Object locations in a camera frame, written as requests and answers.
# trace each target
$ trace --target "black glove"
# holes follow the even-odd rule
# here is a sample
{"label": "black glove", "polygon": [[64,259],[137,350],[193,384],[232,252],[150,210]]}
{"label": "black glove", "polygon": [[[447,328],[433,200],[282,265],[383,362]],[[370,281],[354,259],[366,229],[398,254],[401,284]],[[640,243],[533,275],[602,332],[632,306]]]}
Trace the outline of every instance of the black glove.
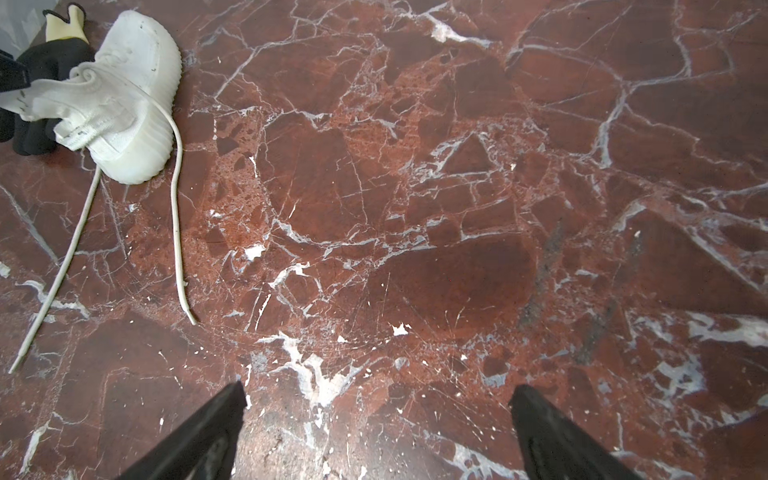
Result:
{"label": "black glove", "polygon": [[[30,81],[67,80],[72,68],[93,60],[93,49],[80,38],[47,41],[30,47],[16,59],[29,70]],[[59,121],[59,118],[23,121],[17,114],[0,109],[0,141],[13,138],[13,150],[19,155],[50,153],[56,148],[53,127]]]}

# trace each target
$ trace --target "marble floor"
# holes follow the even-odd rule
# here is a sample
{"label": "marble floor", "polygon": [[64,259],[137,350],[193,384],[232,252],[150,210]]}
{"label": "marble floor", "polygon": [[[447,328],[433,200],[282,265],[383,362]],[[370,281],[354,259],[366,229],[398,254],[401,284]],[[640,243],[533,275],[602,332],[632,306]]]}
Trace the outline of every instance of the marble floor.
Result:
{"label": "marble floor", "polygon": [[[113,478],[236,378],[235,479],[525,478],[523,382],[648,478],[768,475],[765,1],[82,4],[182,50],[200,325],[170,168],[103,179],[0,477]],[[0,148],[4,372],[94,165]]]}

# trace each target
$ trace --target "brown marble tabletop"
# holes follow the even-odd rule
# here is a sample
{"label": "brown marble tabletop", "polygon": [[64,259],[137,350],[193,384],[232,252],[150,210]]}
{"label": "brown marble tabletop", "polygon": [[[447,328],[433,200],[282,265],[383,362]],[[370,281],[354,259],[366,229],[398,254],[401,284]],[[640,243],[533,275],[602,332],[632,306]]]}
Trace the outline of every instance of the brown marble tabletop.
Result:
{"label": "brown marble tabletop", "polygon": [[[648,478],[768,475],[764,1],[82,4],[182,51],[200,325],[170,168],[103,179],[0,477],[113,478],[238,377],[235,479],[524,478],[523,382]],[[94,165],[0,148],[4,372]]]}

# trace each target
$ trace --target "shoelace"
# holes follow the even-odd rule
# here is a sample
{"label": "shoelace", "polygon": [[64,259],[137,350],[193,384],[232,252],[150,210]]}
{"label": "shoelace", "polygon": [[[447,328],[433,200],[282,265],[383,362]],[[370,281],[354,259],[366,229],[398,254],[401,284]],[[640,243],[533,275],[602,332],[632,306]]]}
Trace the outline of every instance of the shoelace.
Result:
{"label": "shoelace", "polygon": [[[179,304],[181,305],[181,309],[184,311],[184,313],[187,314],[187,318],[192,322],[192,325],[197,325],[194,315],[190,310],[189,302],[187,302],[187,293],[184,289],[184,264],[181,258],[181,228],[179,226],[179,205],[178,205],[177,197],[178,197],[179,174],[181,173],[181,158],[184,153],[184,146],[181,143],[181,133],[179,132],[179,127],[176,125],[174,118],[171,117],[171,115],[165,111],[163,106],[160,105],[160,103],[158,103],[157,100],[152,98],[146,91],[142,90],[141,87],[136,85],[134,82],[128,80],[127,78],[123,78],[120,75],[110,71],[108,68],[103,68],[100,65],[90,65],[88,68],[94,72],[101,72],[103,74],[108,74],[112,78],[118,80],[119,82],[132,87],[136,92],[141,94],[142,97],[144,97],[147,101],[149,101],[156,109],[158,109],[160,113],[162,113],[163,117],[165,117],[165,120],[168,122],[171,129],[173,129],[174,131],[174,137],[176,139],[176,164],[174,165],[174,175],[170,181],[170,211],[171,211],[171,216],[173,218],[173,225],[174,225],[174,263],[175,263],[175,270],[176,270],[176,290],[179,295]],[[35,317],[35,321],[30,325],[29,330],[27,331],[27,336],[24,338],[24,342],[22,342],[22,346],[18,349],[18,353],[16,354],[16,359],[14,360],[11,368],[8,370],[8,373],[13,373],[16,370],[16,368],[18,368],[18,366],[21,365],[22,360],[24,359],[24,357],[27,355],[27,352],[29,351],[29,347],[32,345],[32,340],[35,339],[35,334],[40,328],[40,325],[42,325],[43,320],[45,319],[45,316],[48,314],[48,310],[51,308],[51,304],[53,304],[53,300],[56,297],[56,293],[58,292],[58,289],[61,286],[61,283],[64,281],[64,277],[67,275],[67,270],[69,270],[69,264],[71,263],[72,258],[74,257],[74,252],[78,247],[80,236],[83,233],[83,227],[85,226],[85,222],[88,221],[88,215],[91,212],[91,205],[93,204],[93,199],[96,194],[96,188],[98,187],[98,183],[100,179],[101,179],[101,168],[97,165],[96,171],[94,172],[93,180],[91,181],[91,188],[88,190],[88,195],[85,198],[85,204],[83,205],[83,210],[82,212],[80,212],[80,220],[78,221],[78,225],[76,226],[76,228],[74,229],[74,233],[72,234],[72,240],[69,243],[67,254],[64,257],[64,260],[61,262],[61,265],[58,269],[58,273],[56,274],[56,279],[51,285],[51,289],[48,291],[48,296],[45,298],[45,301],[40,307],[40,311],[38,312],[38,315]]]}

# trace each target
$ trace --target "glove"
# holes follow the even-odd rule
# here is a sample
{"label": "glove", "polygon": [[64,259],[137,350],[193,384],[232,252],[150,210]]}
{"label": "glove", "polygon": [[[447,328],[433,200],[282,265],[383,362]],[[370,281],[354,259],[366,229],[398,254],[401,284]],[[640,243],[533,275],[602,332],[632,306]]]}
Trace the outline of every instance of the glove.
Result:
{"label": "glove", "polygon": [[[69,71],[84,61],[94,60],[94,51],[82,33],[85,13],[76,4],[68,6],[69,20],[50,10],[43,11],[46,20],[46,42],[30,47],[16,61],[29,70],[29,80],[40,78],[67,80]],[[49,118],[33,122],[0,109],[0,141],[13,138],[13,150],[19,155],[41,155],[56,148],[53,128],[60,121]]]}

